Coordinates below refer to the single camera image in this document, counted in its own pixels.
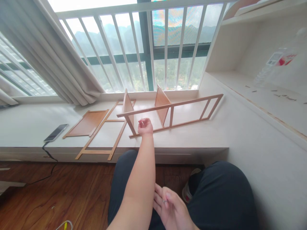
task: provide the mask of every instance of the plastic bottle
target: plastic bottle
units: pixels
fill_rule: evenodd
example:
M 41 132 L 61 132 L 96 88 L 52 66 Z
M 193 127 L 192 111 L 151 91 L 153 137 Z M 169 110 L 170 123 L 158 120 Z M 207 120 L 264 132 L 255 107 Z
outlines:
M 301 28 L 292 40 L 278 48 L 254 79 L 254 86 L 258 88 L 263 87 L 266 80 L 272 77 L 280 66 L 288 65 L 299 53 L 300 46 L 305 42 L 306 37 L 307 29 L 305 27 Z

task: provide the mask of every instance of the hand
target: hand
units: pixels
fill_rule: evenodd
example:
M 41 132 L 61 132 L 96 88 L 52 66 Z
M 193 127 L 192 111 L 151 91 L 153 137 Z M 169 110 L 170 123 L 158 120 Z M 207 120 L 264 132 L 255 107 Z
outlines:
M 138 121 L 138 133 L 143 136 L 146 134 L 153 134 L 153 125 L 149 118 L 142 118 Z
M 166 230 L 196 230 L 183 200 L 167 187 L 155 185 L 153 208 Z

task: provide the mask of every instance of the shoe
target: shoe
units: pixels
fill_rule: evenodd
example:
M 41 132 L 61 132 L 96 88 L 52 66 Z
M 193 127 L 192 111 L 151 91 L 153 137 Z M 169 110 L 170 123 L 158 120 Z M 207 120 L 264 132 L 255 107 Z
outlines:
M 190 176 L 192 176 L 192 175 L 194 175 L 194 174 L 196 174 L 196 173 L 200 173 L 200 172 L 201 172 L 201 169 L 196 168 L 196 169 L 194 169 L 194 170 L 191 172 Z M 183 200 L 184 200 L 186 203 L 189 203 L 190 200 L 192 199 L 192 195 L 191 195 L 190 189 L 189 189 L 189 180 L 188 180 L 188 182 L 185 184 L 184 188 L 182 189 L 182 198 L 183 198 Z

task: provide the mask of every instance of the window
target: window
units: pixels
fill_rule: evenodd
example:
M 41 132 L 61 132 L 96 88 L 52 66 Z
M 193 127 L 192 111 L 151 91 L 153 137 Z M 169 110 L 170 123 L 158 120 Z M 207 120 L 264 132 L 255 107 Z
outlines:
M 57 95 L 2 33 L 0 33 L 0 77 L 7 79 L 29 96 Z
M 48 1 L 77 53 L 107 93 L 125 88 L 153 91 L 156 84 L 164 90 L 197 89 L 221 13 L 233 4 L 194 6 L 191 0 L 187 4 L 192 6 L 169 8 L 163 7 L 167 1 L 151 0 Z M 6 47 L 11 58 L 27 72 L 7 68 L 14 63 L 0 53 L 2 75 L 4 72 L 30 95 L 55 95 L 24 58 L 9 49 Z

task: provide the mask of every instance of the phone screen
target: phone screen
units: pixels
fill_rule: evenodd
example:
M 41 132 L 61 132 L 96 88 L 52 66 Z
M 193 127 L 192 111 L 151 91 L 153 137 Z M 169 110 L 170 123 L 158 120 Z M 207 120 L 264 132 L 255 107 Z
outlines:
M 59 125 L 44 141 L 53 141 L 67 126 L 68 124 Z

